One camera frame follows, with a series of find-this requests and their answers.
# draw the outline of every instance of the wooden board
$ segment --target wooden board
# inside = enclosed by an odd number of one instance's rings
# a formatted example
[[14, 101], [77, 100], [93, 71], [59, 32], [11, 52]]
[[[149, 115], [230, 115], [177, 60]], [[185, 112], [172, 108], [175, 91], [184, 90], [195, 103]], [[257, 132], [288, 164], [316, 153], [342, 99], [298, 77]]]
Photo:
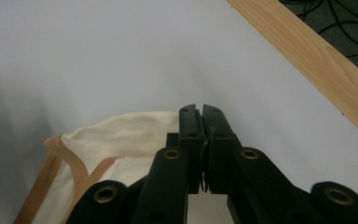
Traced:
[[228, 0], [358, 127], [358, 68], [278, 0]]

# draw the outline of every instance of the floor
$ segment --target floor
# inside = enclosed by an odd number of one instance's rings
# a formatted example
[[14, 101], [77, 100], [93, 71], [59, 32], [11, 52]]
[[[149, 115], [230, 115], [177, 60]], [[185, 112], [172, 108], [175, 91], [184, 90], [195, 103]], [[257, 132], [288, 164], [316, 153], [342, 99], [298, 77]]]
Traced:
[[[337, 22], [329, 6], [331, 3], [344, 30], [354, 41], [358, 41], [358, 18], [347, 10], [349, 9], [358, 15], [358, 0], [281, 0], [281, 2], [296, 15], [300, 15], [299, 17], [315, 32], [320, 32], [325, 27]], [[313, 7], [316, 7], [316, 9], [305, 16], [301, 15], [304, 12], [304, 8], [309, 10], [309, 8]], [[345, 56], [358, 54], [358, 45], [350, 41], [339, 29], [338, 25], [322, 32], [321, 37]], [[348, 57], [348, 59], [358, 66], [358, 56]]]

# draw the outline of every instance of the cream fabric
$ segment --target cream fabric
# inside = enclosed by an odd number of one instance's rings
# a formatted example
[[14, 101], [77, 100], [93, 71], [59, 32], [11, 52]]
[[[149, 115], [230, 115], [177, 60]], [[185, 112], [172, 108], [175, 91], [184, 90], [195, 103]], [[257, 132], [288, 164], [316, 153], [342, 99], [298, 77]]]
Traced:
[[[34, 210], [29, 208], [32, 199], [27, 199], [16, 222], [64, 223], [94, 182], [111, 179], [131, 185], [147, 175], [167, 133], [179, 131], [178, 121], [178, 112], [130, 113], [48, 139], [45, 146], [62, 159], [60, 167], [34, 216], [29, 212]], [[38, 189], [33, 190], [30, 195], [37, 195]]]

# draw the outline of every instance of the table surface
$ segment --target table surface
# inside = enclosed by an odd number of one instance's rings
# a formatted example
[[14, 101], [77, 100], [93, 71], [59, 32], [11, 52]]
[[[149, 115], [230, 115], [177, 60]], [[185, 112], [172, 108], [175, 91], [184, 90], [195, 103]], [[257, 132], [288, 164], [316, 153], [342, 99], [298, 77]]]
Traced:
[[0, 1], [0, 223], [20, 210], [45, 138], [193, 103], [221, 108], [296, 186], [358, 192], [358, 128], [292, 63], [224, 0]]

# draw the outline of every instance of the white tabletop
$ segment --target white tabletop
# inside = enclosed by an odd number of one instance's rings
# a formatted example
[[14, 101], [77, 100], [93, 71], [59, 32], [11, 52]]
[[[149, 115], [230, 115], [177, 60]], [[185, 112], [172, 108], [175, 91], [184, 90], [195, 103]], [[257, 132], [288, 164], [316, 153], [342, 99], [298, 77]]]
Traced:
[[358, 129], [226, 1], [0, 1], [0, 223], [44, 138], [193, 103], [221, 108], [296, 186], [358, 193]]

